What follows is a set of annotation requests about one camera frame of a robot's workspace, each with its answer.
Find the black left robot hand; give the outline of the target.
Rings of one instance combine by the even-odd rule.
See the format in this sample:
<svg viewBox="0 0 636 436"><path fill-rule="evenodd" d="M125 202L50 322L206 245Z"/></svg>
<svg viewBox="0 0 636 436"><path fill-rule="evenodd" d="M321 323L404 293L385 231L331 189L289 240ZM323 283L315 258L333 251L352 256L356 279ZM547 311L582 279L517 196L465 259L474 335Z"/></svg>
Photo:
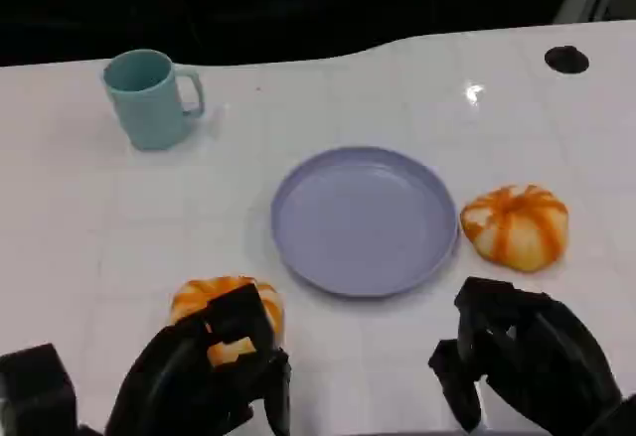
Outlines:
<svg viewBox="0 0 636 436"><path fill-rule="evenodd" d="M290 432L287 353L255 285L241 286L163 328L134 362L107 435L226 435L262 401L273 434Z"/></svg>

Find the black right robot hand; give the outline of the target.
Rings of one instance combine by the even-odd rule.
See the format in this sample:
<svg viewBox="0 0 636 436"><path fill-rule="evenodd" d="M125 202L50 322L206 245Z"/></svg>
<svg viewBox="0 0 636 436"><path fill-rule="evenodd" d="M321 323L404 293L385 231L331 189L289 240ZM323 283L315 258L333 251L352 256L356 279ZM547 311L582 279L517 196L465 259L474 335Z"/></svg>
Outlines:
<svg viewBox="0 0 636 436"><path fill-rule="evenodd" d="M632 435L635 398L622 395L597 339L562 302L505 281L469 277L454 300L458 335L428 365L466 432L481 422L480 379L552 435Z"/></svg>

